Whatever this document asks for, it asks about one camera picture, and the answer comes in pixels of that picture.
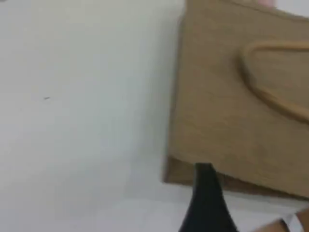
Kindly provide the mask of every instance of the white wall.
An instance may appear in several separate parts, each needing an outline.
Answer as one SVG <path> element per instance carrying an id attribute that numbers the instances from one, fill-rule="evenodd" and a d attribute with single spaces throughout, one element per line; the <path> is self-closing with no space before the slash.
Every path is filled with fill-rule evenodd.
<path id="1" fill-rule="evenodd" d="M 0 4 L 0 231 L 177 231 L 191 190 L 160 170 L 183 5 Z M 243 231 L 303 207 L 226 198 Z"/>

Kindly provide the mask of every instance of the white background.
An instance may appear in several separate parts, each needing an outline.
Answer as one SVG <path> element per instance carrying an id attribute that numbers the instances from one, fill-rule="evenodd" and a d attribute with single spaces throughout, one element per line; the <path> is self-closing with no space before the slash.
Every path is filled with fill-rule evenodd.
<path id="1" fill-rule="evenodd" d="M 183 7 L 0 3 L 0 231 L 178 230 L 191 189 L 160 180 Z M 279 7 L 309 16 L 306 0 Z M 225 198 L 242 232 L 306 206 Z"/>

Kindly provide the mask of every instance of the brown paper bag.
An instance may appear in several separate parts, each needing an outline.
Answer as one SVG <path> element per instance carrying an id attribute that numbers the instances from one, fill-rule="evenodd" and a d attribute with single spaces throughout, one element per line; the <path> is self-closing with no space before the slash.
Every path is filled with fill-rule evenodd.
<path id="1" fill-rule="evenodd" d="M 166 181 L 191 184 L 211 162 L 228 189 L 309 197 L 309 125 L 244 85 L 238 56 L 255 41 L 309 41 L 309 20 L 240 0 L 188 0 L 171 116 Z M 263 51 L 259 85 L 309 108 L 309 52 Z"/>

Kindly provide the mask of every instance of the black object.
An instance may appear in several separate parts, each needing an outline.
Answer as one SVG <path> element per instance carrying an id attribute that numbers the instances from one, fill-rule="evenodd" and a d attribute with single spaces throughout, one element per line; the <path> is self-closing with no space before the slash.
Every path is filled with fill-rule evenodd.
<path id="1" fill-rule="evenodd" d="M 211 164 L 196 164 L 193 196 L 179 232 L 238 232 Z"/>

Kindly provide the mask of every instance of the bag handle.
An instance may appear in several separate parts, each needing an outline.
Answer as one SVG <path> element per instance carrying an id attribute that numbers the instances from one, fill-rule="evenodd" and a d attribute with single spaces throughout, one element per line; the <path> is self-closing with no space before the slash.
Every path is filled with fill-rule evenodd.
<path id="1" fill-rule="evenodd" d="M 272 108 L 275 108 L 276 110 L 300 122 L 309 124 L 309 109 L 282 99 L 272 91 L 261 87 L 256 83 L 257 75 L 253 71 L 253 62 L 250 59 L 250 56 L 256 51 L 265 50 L 309 52 L 309 42 L 254 42 L 242 48 L 240 52 L 240 70 L 242 72 L 241 77 L 247 88 Z"/>

